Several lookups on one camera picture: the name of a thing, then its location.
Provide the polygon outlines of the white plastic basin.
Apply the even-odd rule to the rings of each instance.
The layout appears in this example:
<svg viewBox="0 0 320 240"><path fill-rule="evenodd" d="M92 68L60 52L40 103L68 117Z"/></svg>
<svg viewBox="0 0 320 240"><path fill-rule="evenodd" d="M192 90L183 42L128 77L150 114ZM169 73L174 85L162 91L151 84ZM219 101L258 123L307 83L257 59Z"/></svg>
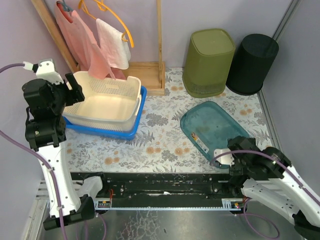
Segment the white plastic basin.
<svg viewBox="0 0 320 240"><path fill-rule="evenodd" d="M86 71L78 71L74 77L82 87L85 100L65 107L64 117L83 127L117 132L132 129L141 100L139 78L97 79Z"/></svg>

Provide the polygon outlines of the large black plastic bin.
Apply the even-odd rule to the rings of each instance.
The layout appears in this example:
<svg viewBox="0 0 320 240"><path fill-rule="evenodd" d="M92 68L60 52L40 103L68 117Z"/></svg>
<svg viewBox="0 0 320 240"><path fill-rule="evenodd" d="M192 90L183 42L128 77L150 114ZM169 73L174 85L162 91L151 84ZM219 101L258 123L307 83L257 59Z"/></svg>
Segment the large black plastic bin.
<svg viewBox="0 0 320 240"><path fill-rule="evenodd" d="M234 55L226 86L243 96L258 93L278 52L273 38L259 33L247 35Z"/></svg>

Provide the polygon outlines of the green mesh basket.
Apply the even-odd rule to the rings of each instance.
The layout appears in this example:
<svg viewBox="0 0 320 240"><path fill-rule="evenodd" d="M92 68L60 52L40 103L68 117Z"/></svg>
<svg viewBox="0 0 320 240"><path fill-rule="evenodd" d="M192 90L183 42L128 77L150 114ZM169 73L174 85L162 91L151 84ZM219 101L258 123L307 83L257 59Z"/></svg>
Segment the green mesh basket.
<svg viewBox="0 0 320 240"><path fill-rule="evenodd" d="M192 33L182 74L187 93L194 98L223 93L235 50L233 39L224 29Z"/></svg>

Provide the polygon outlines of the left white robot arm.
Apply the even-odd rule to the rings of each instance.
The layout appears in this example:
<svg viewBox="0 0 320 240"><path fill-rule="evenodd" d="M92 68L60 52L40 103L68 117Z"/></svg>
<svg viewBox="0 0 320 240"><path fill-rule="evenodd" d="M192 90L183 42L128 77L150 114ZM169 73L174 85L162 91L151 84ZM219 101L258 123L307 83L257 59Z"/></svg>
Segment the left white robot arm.
<svg viewBox="0 0 320 240"><path fill-rule="evenodd" d="M29 151L40 162L49 195L49 216L43 222L45 230L63 228L91 220L95 216L93 198L102 189L98 176L82 185L79 196L74 188L71 173L65 160L66 121L65 107L83 102L82 87L72 73L58 83L43 78L30 80L22 86L28 104L25 121L25 138Z"/></svg>

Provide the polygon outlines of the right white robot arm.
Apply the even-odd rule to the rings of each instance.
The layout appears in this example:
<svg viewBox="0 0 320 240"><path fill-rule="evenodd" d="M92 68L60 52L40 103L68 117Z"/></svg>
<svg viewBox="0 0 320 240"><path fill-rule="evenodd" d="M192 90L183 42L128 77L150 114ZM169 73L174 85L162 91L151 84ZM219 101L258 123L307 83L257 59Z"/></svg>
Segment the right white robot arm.
<svg viewBox="0 0 320 240"><path fill-rule="evenodd" d="M233 187L280 214L304 239L320 238L320 197L280 150L260 150L254 138L243 136L229 139L227 148L234 158Z"/></svg>

